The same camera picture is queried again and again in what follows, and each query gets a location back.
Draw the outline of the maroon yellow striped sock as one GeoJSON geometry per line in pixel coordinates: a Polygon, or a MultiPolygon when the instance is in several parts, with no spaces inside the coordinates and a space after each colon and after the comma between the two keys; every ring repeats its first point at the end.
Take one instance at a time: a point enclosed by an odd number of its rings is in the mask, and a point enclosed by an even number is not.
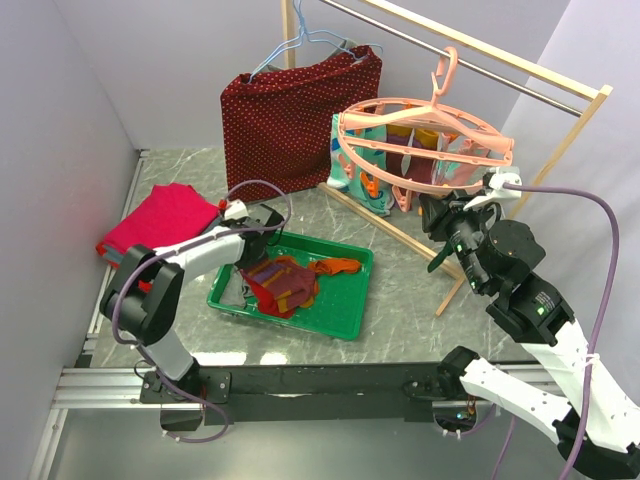
{"type": "Polygon", "coordinates": [[[319,289],[316,273],[299,265],[291,256],[267,258],[243,269],[241,274],[248,284],[259,284],[268,290],[281,311],[310,307],[319,289]]]}

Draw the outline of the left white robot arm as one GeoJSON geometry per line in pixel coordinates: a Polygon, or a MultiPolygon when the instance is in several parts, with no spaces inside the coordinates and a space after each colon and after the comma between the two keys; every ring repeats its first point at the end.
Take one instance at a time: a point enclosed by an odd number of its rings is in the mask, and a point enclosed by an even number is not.
{"type": "Polygon", "coordinates": [[[265,204],[249,214],[237,203],[197,237],[155,249],[139,244],[124,255],[100,313],[111,321],[118,343],[138,348],[159,368],[164,389],[176,401],[189,401],[202,390],[200,365],[173,328],[182,288],[220,267],[248,267],[265,259],[269,241],[285,222],[265,204]]]}

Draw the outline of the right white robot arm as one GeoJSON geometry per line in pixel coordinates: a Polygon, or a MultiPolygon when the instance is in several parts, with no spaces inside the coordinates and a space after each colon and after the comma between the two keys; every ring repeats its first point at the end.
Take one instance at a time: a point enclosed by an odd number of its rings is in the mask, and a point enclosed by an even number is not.
{"type": "Polygon", "coordinates": [[[546,252],[528,225],[504,219],[498,203],[468,208],[473,197],[454,191],[421,194],[422,229],[443,251],[435,270],[457,257],[471,290],[491,297],[486,311],[531,354],[561,390],[553,395],[492,366],[458,346],[438,366],[442,393],[489,400],[543,432],[591,479],[639,476],[639,408],[588,350],[573,310],[534,269],[546,252]]]}

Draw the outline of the pink round clip hanger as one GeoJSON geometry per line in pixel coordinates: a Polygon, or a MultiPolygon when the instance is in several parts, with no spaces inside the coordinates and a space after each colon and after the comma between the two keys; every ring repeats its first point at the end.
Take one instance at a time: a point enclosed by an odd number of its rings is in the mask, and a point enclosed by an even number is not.
{"type": "Polygon", "coordinates": [[[431,74],[429,100],[381,97],[334,115],[328,185],[385,216],[393,207],[409,211],[421,193],[474,193],[478,169],[511,166],[513,139],[443,104],[458,65],[457,50],[446,48],[431,74]]]}

